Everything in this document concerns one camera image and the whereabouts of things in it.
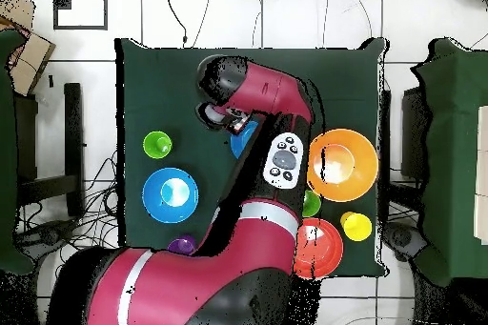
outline white stripe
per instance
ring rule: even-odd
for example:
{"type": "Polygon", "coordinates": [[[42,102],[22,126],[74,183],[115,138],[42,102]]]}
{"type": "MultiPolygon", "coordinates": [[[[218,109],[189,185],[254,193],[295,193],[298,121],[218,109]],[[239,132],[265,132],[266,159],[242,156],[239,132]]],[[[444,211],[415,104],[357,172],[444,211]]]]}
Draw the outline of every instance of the white stripe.
{"type": "Polygon", "coordinates": [[[250,202],[242,205],[241,218],[262,218],[283,227],[296,240],[298,222],[294,216],[279,206],[265,202],[250,202]]]}
{"type": "Polygon", "coordinates": [[[131,305],[132,293],[135,291],[135,281],[152,255],[153,252],[151,250],[147,250],[140,255],[127,276],[124,289],[122,289],[122,295],[120,295],[120,300],[118,302],[118,325],[129,325],[129,306],[131,305]]]}
{"type": "Polygon", "coordinates": [[[215,213],[213,214],[212,221],[210,222],[210,224],[213,224],[215,222],[215,219],[217,218],[219,212],[220,212],[220,207],[218,207],[215,210],[215,213]]]}

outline bowl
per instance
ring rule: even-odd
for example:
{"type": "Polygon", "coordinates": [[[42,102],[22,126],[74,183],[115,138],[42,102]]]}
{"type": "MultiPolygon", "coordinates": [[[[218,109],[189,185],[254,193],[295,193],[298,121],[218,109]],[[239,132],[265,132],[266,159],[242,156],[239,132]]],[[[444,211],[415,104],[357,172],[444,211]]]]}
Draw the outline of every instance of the bowl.
{"type": "Polygon", "coordinates": [[[303,279],[321,279],[339,265],[342,237],[328,221],[304,218],[296,235],[294,271],[303,279]]]}
{"type": "Polygon", "coordinates": [[[305,191],[302,217],[312,217],[313,215],[316,215],[320,210],[320,206],[322,206],[320,197],[312,191],[305,191]]]}
{"type": "Polygon", "coordinates": [[[309,150],[307,181],[312,191],[334,202],[349,202],[376,181],[375,147],[362,134],[335,129],[317,136],[309,150]]]}
{"type": "Polygon", "coordinates": [[[235,158],[239,158],[249,139],[253,135],[257,122],[251,120],[238,135],[231,134],[231,150],[235,158]]]}
{"type": "Polygon", "coordinates": [[[198,204],[198,188],[193,178],[178,168],[153,173],[142,190],[146,211],[161,223],[180,223],[190,217],[198,204]]]}

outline orange bowl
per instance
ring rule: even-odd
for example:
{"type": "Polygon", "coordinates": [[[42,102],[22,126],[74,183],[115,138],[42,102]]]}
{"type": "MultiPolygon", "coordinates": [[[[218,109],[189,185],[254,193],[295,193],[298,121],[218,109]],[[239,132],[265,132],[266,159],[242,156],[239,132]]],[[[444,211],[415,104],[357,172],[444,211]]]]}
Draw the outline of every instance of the orange bowl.
{"type": "Polygon", "coordinates": [[[335,129],[312,142],[307,181],[314,193],[334,202],[349,202],[371,189],[377,169],[375,147],[366,137],[335,129]]]}

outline red robot arm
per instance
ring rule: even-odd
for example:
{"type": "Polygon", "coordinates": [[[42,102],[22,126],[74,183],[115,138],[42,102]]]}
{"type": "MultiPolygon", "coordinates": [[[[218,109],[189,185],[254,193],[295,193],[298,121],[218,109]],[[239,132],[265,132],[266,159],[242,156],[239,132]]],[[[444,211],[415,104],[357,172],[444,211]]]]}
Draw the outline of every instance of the red robot arm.
{"type": "Polygon", "coordinates": [[[76,254],[60,272],[48,325],[283,323],[306,187],[312,112],[305,86],[242,57],[212,56],[197,75],[210,102],[196,113],[209,129],[237,133],[250,118],[258,121],[203,243],[191,256],[97,248],[76,254]],[[76,313],[65,305],[61,314],[64,292],[76,291],[68,285],[73,274],[90,290],[76,313]]]}

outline small green cup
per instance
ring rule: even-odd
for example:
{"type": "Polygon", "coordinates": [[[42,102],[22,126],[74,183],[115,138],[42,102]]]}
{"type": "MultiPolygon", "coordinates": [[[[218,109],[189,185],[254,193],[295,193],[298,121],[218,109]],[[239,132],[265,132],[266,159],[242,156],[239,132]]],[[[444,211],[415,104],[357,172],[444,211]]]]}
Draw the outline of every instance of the small green cup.
{"type": "Polygon", "coordinates": [[[164,158],[172,150],[172,140],[164,132],[150,132],[145,138],[142,147],[150,158],[164,158]]]}
{"type": "Polygon", "coordinates": [[[303,217],[312,217],[313,215],[317,214],[320,210],[320,206],[322,202],[320,197],[317,196],[312,191],[305,191],[305,198],[303,199],[303,217]]]}

